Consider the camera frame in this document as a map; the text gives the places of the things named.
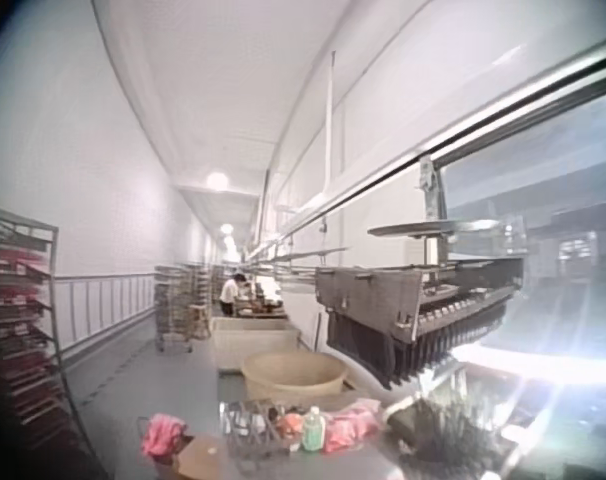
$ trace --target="pipe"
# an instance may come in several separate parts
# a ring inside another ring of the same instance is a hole
[[[336,51],[330,55],[330,78],[327,82],[327,99],[325,102],[325,181],[323,192],[327,191],[332,180],[332,117],[333,117],[333,94],[334,94],[334,60]]]

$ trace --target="pink towel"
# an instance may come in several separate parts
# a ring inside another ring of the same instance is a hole
[[[150,420],[141,448],[149,457],[168,455],[174,451],[185,431],[185,422],[179,418],[157,413]]]

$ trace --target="white wall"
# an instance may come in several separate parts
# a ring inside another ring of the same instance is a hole
[[[207,234],[129,107],[90,0],[25,2],[0,37],[0,207],[59,226],[60,274],[203,258]]]
[[[606,0],[358,2],[328,50],[328,56],[336,50],[330,188],[367,178],[448,125],[605,40]],[[325,67],[316,73],[279,146],[263,238],[283,231],[292,218],[283,210],[301,209],[321,192],[327,76]],[[295,234],[293,251],[350,247],[328,257],[329,264],[345,266],[422,261],[416,241],[366,233],[374,226],[423,220],[417,186],[414,167],[332,213],[324,240],[318,224]],[[284,301],[312,345],[320,311],[313,293],[286,291]],[[327,349],[324,341],[321,349]],[[347,362],[359,383],[387,400],[407,391],[406,386],[385,392]]]

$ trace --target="person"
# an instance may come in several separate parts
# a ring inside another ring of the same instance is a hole
[[[235,273],[232,278],[228,279],[228,281],[223,284],[219,303],[221,304],[223,315],[226,317],[234,315],[234,299],[239,296],[239,287],[245,282],[245,275],[242,273]]]

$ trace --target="glass window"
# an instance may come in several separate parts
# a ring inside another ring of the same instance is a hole
[[[448,218],[504,225],[460,236],[452,256],[526,258],[524,296],[484,343],[606,357],[606,96],[452,163],[442,180]]]

